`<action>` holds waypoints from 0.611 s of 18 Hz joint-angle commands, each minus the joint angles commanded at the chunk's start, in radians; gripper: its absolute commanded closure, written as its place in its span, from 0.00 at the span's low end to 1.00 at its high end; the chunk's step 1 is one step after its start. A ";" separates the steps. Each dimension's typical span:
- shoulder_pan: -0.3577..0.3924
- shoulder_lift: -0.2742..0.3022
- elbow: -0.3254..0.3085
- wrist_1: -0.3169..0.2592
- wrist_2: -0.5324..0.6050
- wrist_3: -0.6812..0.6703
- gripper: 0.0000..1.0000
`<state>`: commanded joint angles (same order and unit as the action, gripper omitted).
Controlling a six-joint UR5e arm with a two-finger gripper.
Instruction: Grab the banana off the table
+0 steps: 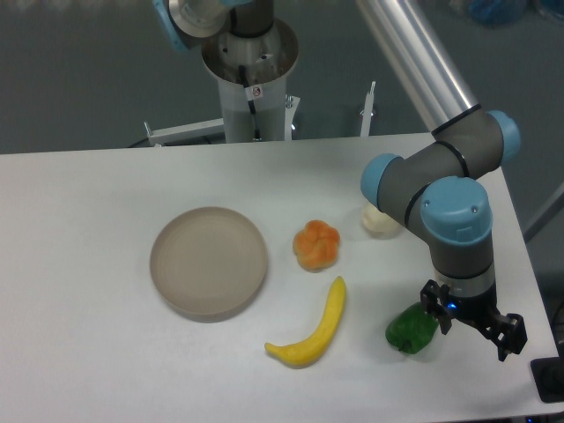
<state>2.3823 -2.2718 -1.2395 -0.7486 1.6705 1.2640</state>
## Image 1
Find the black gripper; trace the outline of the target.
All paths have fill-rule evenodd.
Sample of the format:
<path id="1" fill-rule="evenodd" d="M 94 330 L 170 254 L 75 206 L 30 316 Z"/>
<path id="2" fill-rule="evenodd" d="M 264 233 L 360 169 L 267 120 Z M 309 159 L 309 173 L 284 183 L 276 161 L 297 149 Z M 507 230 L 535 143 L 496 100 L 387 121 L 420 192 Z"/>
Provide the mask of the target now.
<path id="1" fill-rule="evenodd" d="M 461 297 L 454 295 L 449 286 L 429 279 L 420 291 L 420 303 L 424 312 L 438 322 L 442 334 L 449 333 L 452 318 L 485 327 L 481 333 L 497 347 L 499 361 L 504 361 L 510 354 L 520 354 L 527 343 L 523 317 L 497 313 L 496 285 L 479 295 Z"/>

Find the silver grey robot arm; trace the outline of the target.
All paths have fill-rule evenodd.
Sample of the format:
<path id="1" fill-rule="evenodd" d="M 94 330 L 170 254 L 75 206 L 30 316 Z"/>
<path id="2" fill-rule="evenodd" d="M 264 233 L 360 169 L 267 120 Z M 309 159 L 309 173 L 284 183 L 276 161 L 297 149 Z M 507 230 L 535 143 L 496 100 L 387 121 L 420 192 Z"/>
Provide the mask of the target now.
<path id="1" fill-rule="evenodd" d="M 520 353 L 527 341 L 523 318 L 497 308 L 493 214 L 479 183 L 518 152 L 519 130 L 507 115 L 479 105 L 415 2 L 358 7 L 434 139 L 408 158 L 385 153 L 371 160 L 361 192 L 429 247 L 435 276 L 420 302 L 442 332 L 459 321 L 492 341 L 500 360 Z M 284 96 L 270 106 L 260 102 L 298 54 L 273 2 L 156 1 L 153 8 L 174 47 L 200 46 L 208 71 L 236 88 L 221 101 L 226 141 L 285 136 Z"/>

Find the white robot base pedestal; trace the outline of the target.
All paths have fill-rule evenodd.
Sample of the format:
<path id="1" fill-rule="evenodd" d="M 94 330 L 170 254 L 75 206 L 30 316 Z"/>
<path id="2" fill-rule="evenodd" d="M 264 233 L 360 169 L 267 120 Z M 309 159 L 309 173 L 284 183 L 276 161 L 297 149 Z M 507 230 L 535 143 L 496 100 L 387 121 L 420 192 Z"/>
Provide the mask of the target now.
<path id="1" fill-rule="evenodd" d="M 280 19 L 255 38 L 223 33 L 204 44 L 202 57 L 218 84 L 227 143 L 285 138 L 286 81 L 298 53 L 295 33 Z"/>

